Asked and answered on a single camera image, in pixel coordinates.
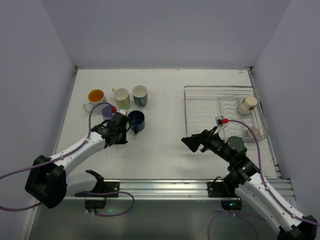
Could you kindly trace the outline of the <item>lilac plastic cup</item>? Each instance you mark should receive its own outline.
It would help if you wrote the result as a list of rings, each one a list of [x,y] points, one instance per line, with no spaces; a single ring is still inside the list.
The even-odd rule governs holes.
[[[111,120],[117,109],[113,105],[106,105],[101,110],[101,116],[104,121]]]

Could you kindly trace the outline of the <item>dark blue mug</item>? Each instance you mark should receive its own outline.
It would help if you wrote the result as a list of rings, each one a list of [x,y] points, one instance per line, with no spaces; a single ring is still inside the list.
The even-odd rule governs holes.
[[[134,134],[138,134],[145,128],[145,115],[142,111],[133,110],[128,114],[130,129]]]

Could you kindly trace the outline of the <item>pale yellow-green mug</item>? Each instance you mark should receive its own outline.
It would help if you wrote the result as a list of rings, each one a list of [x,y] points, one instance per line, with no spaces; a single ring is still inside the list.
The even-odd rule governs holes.
[[[113,99],[119,109],[129,109],[131,106],[129,92],[125,88],[112,88]]]

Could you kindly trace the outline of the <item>white floral orange-inside mug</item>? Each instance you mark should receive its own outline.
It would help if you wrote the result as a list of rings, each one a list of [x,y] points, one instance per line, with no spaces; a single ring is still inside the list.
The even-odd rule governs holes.
[[[83,103],[82,107],[87,113],[89,113],[95,105],[106,102],[107,98],[105,96],[105,93],[100,89],[94,89],[89,92],[87,101]]]

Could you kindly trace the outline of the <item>small woven-pattern glass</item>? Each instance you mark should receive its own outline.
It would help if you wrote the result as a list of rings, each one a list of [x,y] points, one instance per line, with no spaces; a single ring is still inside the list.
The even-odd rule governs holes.
[[[256,127],[252,127],[250,130],[247,129],[244,131],[244,139],[246,141],[253,141],[254,139],[259,140],[260,137],[261,137],[261,132]]]

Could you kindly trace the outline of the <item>grey-teal mug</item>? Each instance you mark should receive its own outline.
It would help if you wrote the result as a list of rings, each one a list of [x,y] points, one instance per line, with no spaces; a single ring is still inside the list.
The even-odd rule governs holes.
[[[132,90],[133,100],[138,107],[145,107],[148,102],[148,90],[143,85],[137,85]]]

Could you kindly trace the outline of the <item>cream cup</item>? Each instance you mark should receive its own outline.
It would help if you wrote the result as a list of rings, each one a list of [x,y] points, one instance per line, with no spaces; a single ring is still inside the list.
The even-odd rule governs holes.
[[[254,96],[247,96],[239,104],[238,110],[242,115],[249,115],[257,106],[258,100]]]

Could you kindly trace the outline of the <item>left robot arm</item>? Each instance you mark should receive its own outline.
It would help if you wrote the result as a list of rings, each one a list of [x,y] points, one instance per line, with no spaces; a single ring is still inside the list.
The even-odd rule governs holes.
[[[127,115],[116,112],[89,129],[88,135],[66,150],[50,157],[38,156],[28,175],[25,191],[47,208],[56,207],[68,194],[68,175],[82,162],[105,148],[126,144]]]

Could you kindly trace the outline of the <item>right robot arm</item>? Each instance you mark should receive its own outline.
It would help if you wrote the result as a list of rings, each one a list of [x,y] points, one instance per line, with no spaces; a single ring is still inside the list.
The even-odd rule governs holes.
[[[305,216],[288,203],[262,175],[260,169],[247,157],[247,148],[241,137],[222,140],[213,130],[184,137],[181,140],[192,152],[212,151],[229,166],[223,183],[228,191],[245,200],[270,225],[279,240],[314,240],[319,223]]]

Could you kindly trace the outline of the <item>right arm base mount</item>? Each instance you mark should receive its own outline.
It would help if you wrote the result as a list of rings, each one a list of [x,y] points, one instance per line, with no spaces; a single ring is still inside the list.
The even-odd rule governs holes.
[[[224,181],[220,176],[208,181],[207,193],[209,198],[236,198],[235,188]]]

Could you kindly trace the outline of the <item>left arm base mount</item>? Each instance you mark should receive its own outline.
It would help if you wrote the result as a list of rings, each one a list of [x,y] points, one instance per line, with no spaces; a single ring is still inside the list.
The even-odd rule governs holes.
[[[101,197],[117,198],[119,196],[120,183],[118,181],[100,181],[95,184],[92,190],[85,190],[76,193],[75,197]]]

